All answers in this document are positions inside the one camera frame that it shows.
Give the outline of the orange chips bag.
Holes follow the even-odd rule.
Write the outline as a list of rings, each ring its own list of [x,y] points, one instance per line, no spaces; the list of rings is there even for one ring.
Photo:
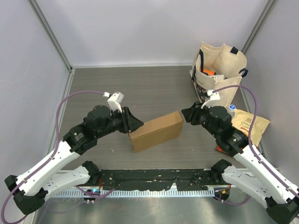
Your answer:
[[[236,109],[235,116],[232,118],[232,125],[248,136],[253,117],[254,115],[249,112]],[[255,119],[253,129],[251,131],[251,141],[259,151],[261,150],[258,148],[258,145],[262,139],[262,134],[265,132],[269,124],[270,121],[268,119],[259,116]]]

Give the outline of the brown cardboard box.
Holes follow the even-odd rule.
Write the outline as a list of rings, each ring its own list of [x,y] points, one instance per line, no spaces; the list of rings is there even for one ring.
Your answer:
[[[175,111],[145,122],[142,127],[128,134],[133,151],[138,153],[177,138],[183,121],[180,112]]]

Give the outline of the white box in bag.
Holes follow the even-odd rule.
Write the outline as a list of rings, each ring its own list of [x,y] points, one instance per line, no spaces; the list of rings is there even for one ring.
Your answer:
[[[209,76],[210,78],[216,80],[216,81],[221,81],[221,80],[225,80],[225,76],[224,75],[214,75],[214,76]]]

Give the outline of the beige canvas tote bag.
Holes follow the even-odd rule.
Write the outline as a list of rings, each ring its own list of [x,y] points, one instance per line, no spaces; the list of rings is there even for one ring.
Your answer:
[[[199,102],[207,100],[207,90],[239,85],[248,73],[246,66],[246,56],[236,47],[213,47],[202,42],[190,70]]]

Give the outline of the aluminium frame rail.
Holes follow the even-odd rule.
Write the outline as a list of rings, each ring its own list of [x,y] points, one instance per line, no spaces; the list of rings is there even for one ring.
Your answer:
[[[264,186],[254,177],[229,167],[227,178],[219,169],[108,169],[100,170],[93,164],[81,165],[63,174],[47,177],[41,187],[49,193],[60,192],[73,186],[102,185],[104,190],[162,191],[173,184],[179,191],[206,189],[208,185],[233,184],[241,187],[263,189]]]

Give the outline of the orange item in bag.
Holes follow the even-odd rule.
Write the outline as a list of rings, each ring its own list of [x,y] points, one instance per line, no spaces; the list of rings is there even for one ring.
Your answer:
[[[216,75],[216,72],[209,70],[209,69],[203,69],[203,73],[208,75],[208,76],[214,76]]]

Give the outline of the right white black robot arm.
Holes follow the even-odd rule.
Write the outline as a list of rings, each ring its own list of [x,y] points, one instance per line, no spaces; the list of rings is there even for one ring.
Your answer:
[[[289,224],[299,214],[299,188],[271,165],[248,137],[232,125],[231,114],[222,106],[206,107],[195,102],[183,109],[187,123],[202,125],[216,144],[239,161],[252,174],[248,176],[226,160],[212,166],[211,179],[216,184],[232,184],[258,201],[278,224]]]

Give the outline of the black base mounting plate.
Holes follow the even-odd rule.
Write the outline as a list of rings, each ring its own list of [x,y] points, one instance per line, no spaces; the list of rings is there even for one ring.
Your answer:
[[[227,185],[215,172],[205,169],[106,169],[99,179],[104,190],[162,191],[176,184],[179,191],[207,190]]]

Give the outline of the clear plastic water bottle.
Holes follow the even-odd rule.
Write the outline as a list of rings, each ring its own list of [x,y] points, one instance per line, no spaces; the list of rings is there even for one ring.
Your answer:
[[[230,104],[227,107],[227,112],[231,115],[232,118],[235,116],[235,111],[236,111],[236,106],[235,105]]]

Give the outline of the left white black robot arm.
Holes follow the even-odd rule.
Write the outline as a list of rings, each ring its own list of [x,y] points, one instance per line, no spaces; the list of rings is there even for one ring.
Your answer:
[[[56,173],[96,146],[99,138],[116,131],[131,133],[143,124],[128,107],[115,111],[103,105],[94,107],[83,122],[71,128],[58,147],[33,168],[22,175],[9,175],[5,179],[16,206],[24,215],[29,215],[41,208],[52,195],[64,189],[83,184],[95,186],[101,172],[92,161],[85,161],[62,176],[56,176]]]

